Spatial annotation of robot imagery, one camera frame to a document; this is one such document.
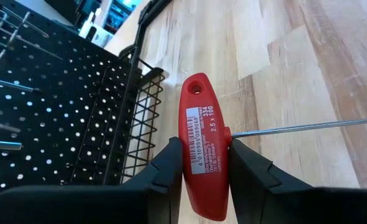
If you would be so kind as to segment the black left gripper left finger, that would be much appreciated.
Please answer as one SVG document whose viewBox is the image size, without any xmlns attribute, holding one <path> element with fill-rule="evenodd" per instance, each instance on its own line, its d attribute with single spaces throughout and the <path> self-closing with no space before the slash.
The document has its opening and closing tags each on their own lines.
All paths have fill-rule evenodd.
<svg viewBox="0 0 367 224">
<path fill-rule="evenodd" d="M 183 144 L 177 137 L 121 185 L 29 185 L 0 193 L 0 224 L 178 224 Z"/>
</svg>

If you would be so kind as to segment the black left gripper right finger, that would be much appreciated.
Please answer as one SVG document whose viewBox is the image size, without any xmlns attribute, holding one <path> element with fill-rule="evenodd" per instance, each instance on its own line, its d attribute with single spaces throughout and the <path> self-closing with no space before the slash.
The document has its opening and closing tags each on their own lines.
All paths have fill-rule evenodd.
<svg viewBox="0 0 367 224">
<path fill-rule="evenodd" d="M 228 165 L 239 224 L 367 224 L 367 189 L 312 187 L 239 140 Z"/>
</svg>

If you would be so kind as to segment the black ribbed handled screwdriver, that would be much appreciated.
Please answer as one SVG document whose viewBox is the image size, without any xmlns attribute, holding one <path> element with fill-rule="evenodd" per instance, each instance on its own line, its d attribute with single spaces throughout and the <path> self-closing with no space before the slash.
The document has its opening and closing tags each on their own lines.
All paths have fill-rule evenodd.
<svg viewBox="0 0 367 224">
<path fill-rule="evenodd" d="M 0 80 L 0 85 L 6 86 L 6 87 L 9 87 L 9 88 L 13 88 L 13 89 L 17 89 L 17 90 L 20 90 L 20 91 L 26 91 L 26 92 L 36 93 L 36 94 L 41 94 L 42 93 L 42 91 L 38 88 L 31 88 L 31 87 L 28 87 L 28 86 L 23 86 L 23 85 L 20 85 L 20 84 L 6 82 L 6 81 L 3 81 L 3 80 Z"/>
</svg>

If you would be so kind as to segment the black metal pegboard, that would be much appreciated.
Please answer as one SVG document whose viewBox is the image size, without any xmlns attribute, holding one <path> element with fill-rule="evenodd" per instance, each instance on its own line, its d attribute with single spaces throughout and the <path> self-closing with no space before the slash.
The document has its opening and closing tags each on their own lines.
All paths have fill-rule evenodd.
<svg viewBox="0 0 367 224">
<path fill-rule="evenodd" d="M 76 133 L 86 128 L 80 121 L 90 115 L 85 106 L 95 102 L 91 93 L 106 68 L 124 61 L 19 3 L 8 8 L 20 16 L 32 13 L 29 22 L 49 38 L 31 28 L 19 34 L 63 60 L 15 41 L 0 61 L 0 80 L 42 91 L 0 85 L 0 123 L 21 130 L 0 129 L 0 141 L 22 144 L 20 151 L 0 150 L 0 193 L 28 185 L 74 185 L 67 164 L 77 159 L 71 147 L 82 142 Z"/>
</svg>

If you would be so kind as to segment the white box device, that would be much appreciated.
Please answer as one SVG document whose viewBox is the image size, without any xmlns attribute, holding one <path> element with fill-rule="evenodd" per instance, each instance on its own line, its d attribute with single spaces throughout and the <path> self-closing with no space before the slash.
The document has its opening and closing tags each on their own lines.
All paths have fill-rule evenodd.
<svg viewBox="0 0 367 224">
<path fill-rule="evenodd" d="M 87 20 L 83 23 L 79 31 L 79 36 L 101 48 L 105 48 L 108 42 L 113 38 L 113 34 L 94 24 L 94 20 L 95 14 L 91 12 Z"/>
</svg>

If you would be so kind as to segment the chrome rail tool holder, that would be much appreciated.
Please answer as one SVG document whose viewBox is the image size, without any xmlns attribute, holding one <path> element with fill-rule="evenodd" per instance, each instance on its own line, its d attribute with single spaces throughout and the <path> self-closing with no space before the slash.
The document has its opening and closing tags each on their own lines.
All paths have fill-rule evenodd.
<svg viewBox="0 0 367 224">
<path fill-rule="evenodd" d="M 63 60 L 63 58 L 57 54 L 42 48 L 39 44 L 28 41 L 19 34 L 22 28 L 31 28 L 42 37 L 49 38 L 48 33 L 29 22 L 31 16 L 32 13 L 29 11 L 27 11 L 24 16 L 20 16 L 0 3 L 0 61 L 5 56 L 6 52 L 12 49 L 12 45 L 15 41 L 21 41 L 51 57 Z"/>
</svg>

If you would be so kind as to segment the black aluminium table frame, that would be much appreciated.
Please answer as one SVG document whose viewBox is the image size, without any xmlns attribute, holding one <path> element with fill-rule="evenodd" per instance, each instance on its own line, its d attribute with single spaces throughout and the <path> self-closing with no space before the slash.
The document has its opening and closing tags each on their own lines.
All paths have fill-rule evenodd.
<svg viewBox="0 0 367 224">
<path fill-rule="evenodd" d="M 142 44 L 146 29 L 149 24 L 168 6 L 172 0 L 150 0 L 141 10 L 139 19 L 136 38 L 133 44 L 122 49 L 118 55 L 119 58 L 127 57 L 129 54 L 141 53 Z"/>
</svg>

